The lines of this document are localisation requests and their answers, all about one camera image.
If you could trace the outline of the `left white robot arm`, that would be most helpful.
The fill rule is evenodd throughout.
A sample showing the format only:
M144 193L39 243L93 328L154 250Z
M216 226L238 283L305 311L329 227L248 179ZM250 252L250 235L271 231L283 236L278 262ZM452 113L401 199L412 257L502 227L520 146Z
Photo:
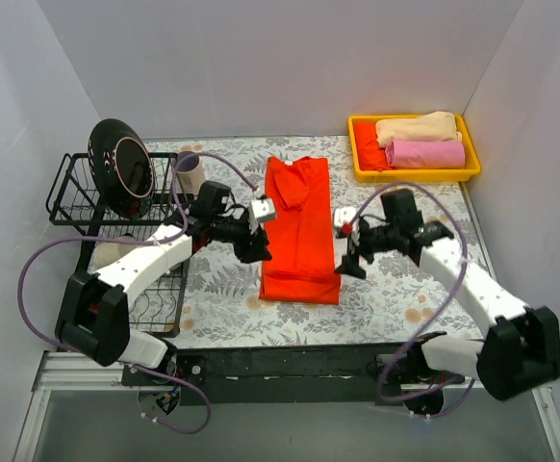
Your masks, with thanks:
M272 199L255 191L248 205L236 205L231 197L229 187L206 181L193 203L178 207L144 244L94 273L75 272L66 285L57 338L100 366L137 364L153 383L169 383L177 363L168 343L131 327L129 310L150 285L211 242L232 245L245 264L270 260L264 225L276 217Z

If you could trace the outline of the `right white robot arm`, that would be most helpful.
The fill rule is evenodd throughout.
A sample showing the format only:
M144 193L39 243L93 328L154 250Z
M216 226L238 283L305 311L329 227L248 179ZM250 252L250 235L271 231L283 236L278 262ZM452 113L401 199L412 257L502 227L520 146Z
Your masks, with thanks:
M469 259L466 240L438 220L425 221L409 189L381 192L384 218L372 226L362 209L335 210L336 235L346 252L335 272L363 279L360 262L396 251L409 257L447 290L483 335L474 341L430 333L421 327L385 363L378 381L410 376L429 382L440 372L479 381L495 399L505 401L560 378L560 328L546 306L533 308L502 288Z

